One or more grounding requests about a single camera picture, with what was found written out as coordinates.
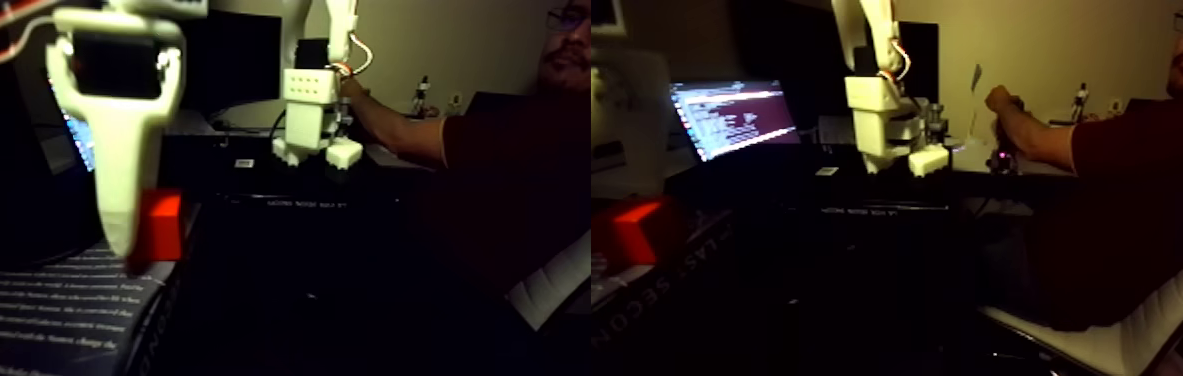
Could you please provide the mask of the person's left hand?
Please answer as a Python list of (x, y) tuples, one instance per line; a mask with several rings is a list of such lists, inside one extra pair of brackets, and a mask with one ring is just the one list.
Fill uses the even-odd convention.
[(1014, 121), (1021, 118), (1021, 115), (1024, 115), (1024, 110), (1019, 105), (1016, 95), (1009, 93), (1009, 90), (1002, 85), (994, 86), (985, 95), (985, 106), (993, 114), (996, 114), (996, 122), (1002, 127), (1011, 125)]

